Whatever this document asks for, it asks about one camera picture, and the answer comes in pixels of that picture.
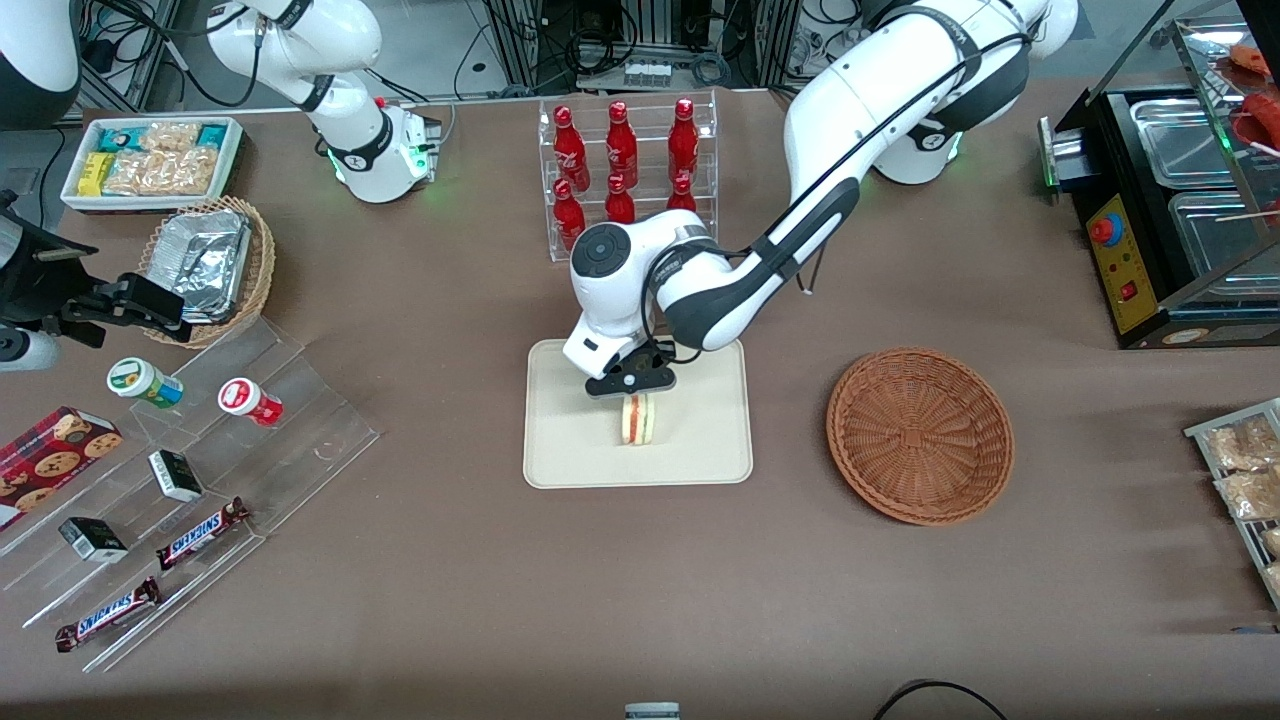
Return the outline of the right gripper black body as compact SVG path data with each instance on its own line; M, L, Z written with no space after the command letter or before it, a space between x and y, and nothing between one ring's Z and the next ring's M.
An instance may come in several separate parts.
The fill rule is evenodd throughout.
M59 318L68 301L92 290L82 259L99 249L27 222L12 210L15 200L1 200L1 316L4 325L37 331L45 318Z

